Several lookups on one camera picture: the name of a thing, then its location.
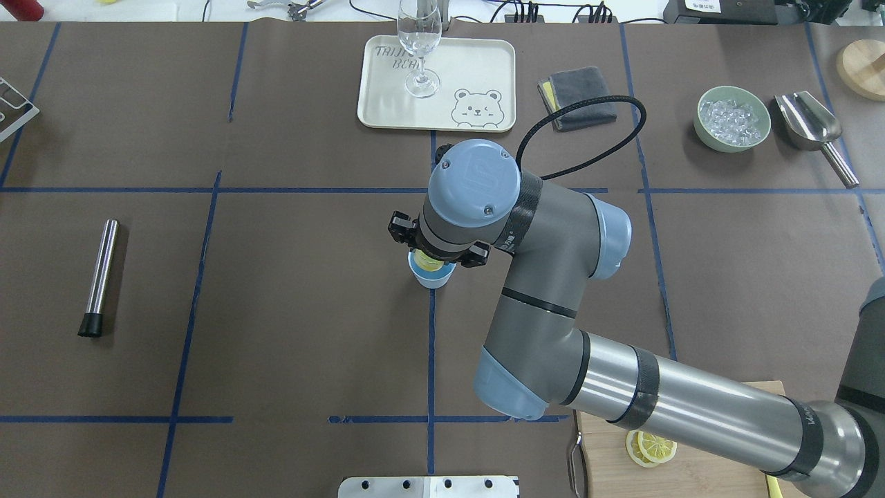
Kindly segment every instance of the bear face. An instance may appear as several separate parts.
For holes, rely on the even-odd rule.
[[[471,128],[497,128],[504,121],[501,92],[491,89],[486,93],[470,93],[466,89],[455,92],[455,108],[451,118],[459,125]]]

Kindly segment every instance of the red object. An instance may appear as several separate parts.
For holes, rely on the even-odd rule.
[[[40,20],[43,17],[43,6],[37,0],[0,0],[0,5],[18,20]]]

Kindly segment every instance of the round wooden board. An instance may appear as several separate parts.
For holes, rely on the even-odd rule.
[[[835,67],[849,88],[885,102],[885,42],[857,40],[839,52]]]

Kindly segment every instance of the green bowl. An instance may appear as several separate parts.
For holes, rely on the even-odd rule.
[[[747,104],[750,106],[750,109],[753,111],[753,114],[759,118],[759,131],[762,132],[762,138],[759,139],[756,143],[741,146],[741,145],[732,145],[725,142],[722,142],[710,132],[709,129],[701,122],[701,103],[709,100],[711,102],[716,102],[718,100],[727,100],[734,99],[738,105]],[[768,115],[768,109],[766,105],[762,103],[755,95],[751,94],[749,91],[745,89],[739,89],[737,87],[716,87],[712,89],[708,89],[697,101],[697,108],[695,109],[695,131],[697,132],[697,136],[701,139],[701,142],[704,142],[708,147],[713,149],[714,151],[719,152],[741,152],[746,151],[747,149],[751,149],[756,145],[761,144],[768,137],[768,133],[771,132],[772,129],[772,119],[771,116]]]

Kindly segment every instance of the wine glass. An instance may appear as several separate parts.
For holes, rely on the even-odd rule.
[[[424,57],[443,37],[442,23],[437,0],[399,0],[399,42],[419,61],[419,68],[405,76],[405,89],[417,98],[430,97],[440,89],[439,74],[424,68]]]

